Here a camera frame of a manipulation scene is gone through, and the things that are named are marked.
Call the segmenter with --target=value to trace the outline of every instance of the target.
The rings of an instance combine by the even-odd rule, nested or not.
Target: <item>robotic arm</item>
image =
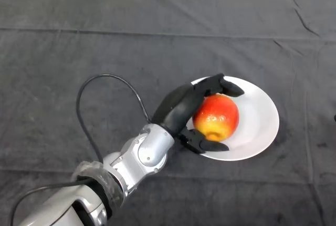
[[[195,153],[228,150],[226,145],[208,141],[197,130],[186,128],[204,97],[216,93],[237,97],[244,91],[218,74],[170,92],[156,110],[151,124],[128,140],[120,152],[107,155],[103,164],[82,162],[79,165],[73,179],[86,179],[86,184],[62,188],[20,226],[107,225],[107,220],[139,183],[164,167],[167,152],[175,141]]]

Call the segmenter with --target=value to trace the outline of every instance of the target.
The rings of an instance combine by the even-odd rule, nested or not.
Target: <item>white plate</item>
[[[235,77],[225,76],[225,79],[245,92],[242,96],[230,97],[238,107],[239,124],[231,137],[222,141],[230,151],[208,151],[201,155],[224,161],[248,159],[264,151],[275,139],[279,129],[278,110],[271,98],[256,85]],[[194,129],[192,119],[187,127]]]

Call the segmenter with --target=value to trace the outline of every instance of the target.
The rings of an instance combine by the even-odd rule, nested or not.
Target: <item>red apple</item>
[[[193,116],[193,123],[207,140],[220,142],[236,130],[239,123],[238,108],[225,95],[209,96]]]

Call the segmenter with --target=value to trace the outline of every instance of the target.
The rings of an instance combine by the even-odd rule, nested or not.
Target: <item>black cable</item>
[[[103,157],[99,151],[99,148],[97,146],[97,144],[95,143],[95,141],[93,140],[93,138],[91,137],[87,127],[85,126],[84,124],[84,121],[83,121],[83,118],[81,116],[81,113],[80,113],[80,98],[82,96],[82,93],[85,89],[85,87],[91,82],[93,81],[94,79],[97,79],[97,78],[100,78],[100,77],[112,77],[112,78],[115,78],[115,79],[118,79],[120,81],[122,81],[123,83],[125,83],[132,91],[133,93],[136,95],[137,99],[138,99],[138,102],[140,104],[140,107],[142,109],[142,112],[144,113],[145,115],[145,118],[147,120],[147,122],[150,124],[151,123],[151,120],[147,114],[147,111],[145,109],[145,106],[138,94],[138,92],[133,88],[133,86],[127,82],[125,79],[117,76],[117,75],[112,75],[112,74],[100,74],[100,75],[95,75],[95,76],[92,76],[91,78],[89,78],[88,80],[86,80],[82,86],[80,87],[79,91],[78,91],[78,94],[77,94],[77,99],[76,99],[76,113],[77,113],[77,118],[79,120],[79,123],[85,133],[85,135],[87,136],[91,146],[93,147],[97,157],[98,157],[98,160],[103,163]],[[31,189],[29,191],[27,191],[26,193],[24,193],[22,196],[20,196],[16,202],[14,203],[12,209],[10,210],[10,214],[9,214],[9,222],[8,222],[8,226],[13,226],[13,222],[14,222],[14,215],[15,215],[15,211],[17,209],[17,206],[20,204],[20,202],[26,198],[27,196],[31,195],[32,193],[36,193],[36,192],[39,192],[39,191],[44,191],[44,190],[47,190],[47,189],[54,189],[54,188],[64,188],[64,187],[73,187],[73,186],[79,186],[79,185],[83,185],[83,184],[88,184],[91,180],[90,179],[86,179],[86,180],[80,180],[80,181],[76,181],[76,182],[67,182],[67,183],[59,183],[59,184],[51,184],[51,185],[47,185],[47,186],[43,186],[43,187],[39,187],[39,188],[34,188],[34,189]]]
[[[91,179],[86,179],[86,180],[79,180],[79,181],[75,181],[75,182],[66,182],[66,183],[59,183],[59,184],[51,184],[51,185],[47,185],[47,186],[43,186],[43,187],[39,187],[39,188],[30,189],[29,191],[27,191],[23,195],[21,195],[16,200],[16,202],[14,203],[14,205],[12,206],[12,209],[10,210],[10,213],[9,213],[8,226],[13,226],[14,215],[15,215],[15,211],[17,209],[17,206],[27,196],[29,196],[29,195],[31,195],[33,193],[39,192],[39,191],[47,190],[47,189],[64,188],[64,187],[73,187],[73,186],[85,185],[85,184],[88,184],[91,181],[92,181]]]
[[[89,133],[87,127],[85,126],[84,121],[83,121],[83,118],[82,118],[81,113],[80,113],[80,98],[81,98],[81,96],[82,96],[82,93],[83,93],[85,87],[86,87],[91,81],[93,81],[94,79],[100,78],[100,77],[112,77],[112,78],[118,79],[118,80],[122,81],[123,83],[125,83],[125,84],[126,84],[132,91],[133,91],[133,93],[134,93],[135,96],[137,97],[138,102],[139,102],[139,104],[140,104],[140,107],[141,107],[141,109],[142,109],[142,112],[143,112],[143,114],[145,115],[147,122],[148,122],[148,123],[151,123],[151,120],[150,120],[150,118],[149,118],[149,116],[148,116],[148,114],[147,114],[147,111],[146,111],[146,109],[145,109],[145,106],[144,106],[144,104],[143,104],[143,102],[142,102],[142,100],[141,100],[141,98],[140,98],[138,92],[133,88],[133,86],[132,86],[129,82],[127,82],[127,81],[124,80],[123,78],[121,78],[121,77],[119,77],[119,76],[117,76],[117,75],[112,75],[112,74],[100,74],[100,75],[94,75],[94,76],[92,76],[91,78],[87,79],[87,80],[82,84],[82,86],[80,87],[80,89],[79,89],[79,91],[78,91],[78,94],[77,94],[77,99],[76,99],[76,113],[77,113],[78,121],[79,121],[79,123],[80,123],[80,125],[81,125],[81,127],[82,127],[82,129],[83,129],[83,131],[84,131],[84,133],[85,133],[85,135],[87,136],[87,138],[88,138],[88,140],[89,140],[91,146],[93,147],[93,149],[94,149],[94,151],[95,151],[95,153],[96,153],[96,155],[97,155],[97,157],[98,157],[98,160],[99,160],[101,163],[103,163],[103,156],[101,155],[101,153],[100,153],[100,151],[99,151],[99,148],[98,148],[97,144],[95,143],[95,141],[94,141],[93,138],[91,137],[91,134]]]

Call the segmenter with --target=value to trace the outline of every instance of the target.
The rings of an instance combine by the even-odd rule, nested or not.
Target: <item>gray fabric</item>
[[[274,100],[274,143],[238,162],[174,145],[109,225],[335,225],[335,19],[336,0],[0,0],[0,224],[18,194],[96,159],[75,113],[86,78],[123,76],[152,114],[176,86],[224,72]],[[104,155],[145,123],[115,80],[92,83],[82,109]]]

